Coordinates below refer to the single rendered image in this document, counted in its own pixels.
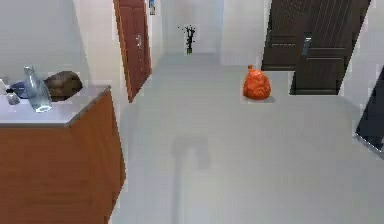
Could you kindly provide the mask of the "dark blue bowl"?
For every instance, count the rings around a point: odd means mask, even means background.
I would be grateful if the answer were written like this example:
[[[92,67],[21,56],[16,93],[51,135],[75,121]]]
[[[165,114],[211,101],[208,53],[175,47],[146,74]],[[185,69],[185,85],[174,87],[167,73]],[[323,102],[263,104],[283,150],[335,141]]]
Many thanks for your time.
[[[14,93],[20,98],[20,99],[27,99],[28,95],[25,90],[25,85],[23,81],[16,82],[14,84],[11,84],[9,86],[9,89],[13,90]]]

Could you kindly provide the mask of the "orange garbage bag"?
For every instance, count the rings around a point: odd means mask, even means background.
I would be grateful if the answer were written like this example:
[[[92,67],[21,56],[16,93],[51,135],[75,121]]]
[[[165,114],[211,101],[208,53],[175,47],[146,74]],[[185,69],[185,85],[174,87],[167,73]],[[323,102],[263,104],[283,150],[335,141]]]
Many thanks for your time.
[[[261,70],[248,66],[243,85],[243,95],[252,100],[266,100],[271,94],[271,85],[268,77]]]

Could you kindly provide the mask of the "black flat panel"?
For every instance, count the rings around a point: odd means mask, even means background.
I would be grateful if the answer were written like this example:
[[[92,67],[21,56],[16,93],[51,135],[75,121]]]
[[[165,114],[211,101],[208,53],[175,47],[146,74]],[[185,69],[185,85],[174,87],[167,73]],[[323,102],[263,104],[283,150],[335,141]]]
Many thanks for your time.
[[[384,65],[356,128],[356,134],[384,160]]]

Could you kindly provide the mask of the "clear glass bottle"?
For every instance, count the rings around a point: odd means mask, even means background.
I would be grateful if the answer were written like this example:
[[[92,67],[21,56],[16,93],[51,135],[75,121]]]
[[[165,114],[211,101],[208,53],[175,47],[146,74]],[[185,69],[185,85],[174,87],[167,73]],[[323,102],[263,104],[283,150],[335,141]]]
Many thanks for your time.
[[[24,87],[28,101],[36,113],[48,112],[52,109],[52,100],[48,87],[30,65],[24,67]]]

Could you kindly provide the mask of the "black branch house plant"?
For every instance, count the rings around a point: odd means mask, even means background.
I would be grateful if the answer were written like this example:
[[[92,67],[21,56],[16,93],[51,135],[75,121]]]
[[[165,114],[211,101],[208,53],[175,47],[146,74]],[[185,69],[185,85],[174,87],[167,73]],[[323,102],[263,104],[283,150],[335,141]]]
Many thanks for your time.
[[[186,54],[189,55],[193,52],[192,44],[195,42],[194,34],[196,29],[192,25],[184,26],[182,28],[183,33],[185,34],[186,41]]]

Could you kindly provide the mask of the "dark brown room door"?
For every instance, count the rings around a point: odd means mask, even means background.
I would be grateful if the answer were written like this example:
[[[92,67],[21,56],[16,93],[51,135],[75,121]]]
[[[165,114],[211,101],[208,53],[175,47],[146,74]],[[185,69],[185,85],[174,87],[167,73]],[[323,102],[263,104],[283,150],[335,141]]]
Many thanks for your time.
[[[372,0],[310,0],[298,37],[291,95],[338,95]],[[304,34],[312,34],[306,56]]]
[[[293,71],[306,0],[272,0],[262,59],[264,71]]]

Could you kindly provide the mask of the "brown cabinet with white top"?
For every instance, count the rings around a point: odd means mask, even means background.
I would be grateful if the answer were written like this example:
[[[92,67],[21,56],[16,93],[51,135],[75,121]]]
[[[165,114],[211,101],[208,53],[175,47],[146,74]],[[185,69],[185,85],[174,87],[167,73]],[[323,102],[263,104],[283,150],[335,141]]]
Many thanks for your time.
[[[0,224],[109,224],[126,177],[111,90],[57,108],[74,115],[0,122]]]

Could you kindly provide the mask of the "reddish brown room door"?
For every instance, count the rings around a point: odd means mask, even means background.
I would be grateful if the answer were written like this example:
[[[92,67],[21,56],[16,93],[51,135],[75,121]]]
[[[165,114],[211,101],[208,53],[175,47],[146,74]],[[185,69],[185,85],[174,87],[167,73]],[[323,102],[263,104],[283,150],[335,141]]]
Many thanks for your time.
[[[134,101],[152,73],[145,0],[113,0],[128,100]],[[142,36],[142,48],[136,37]]]

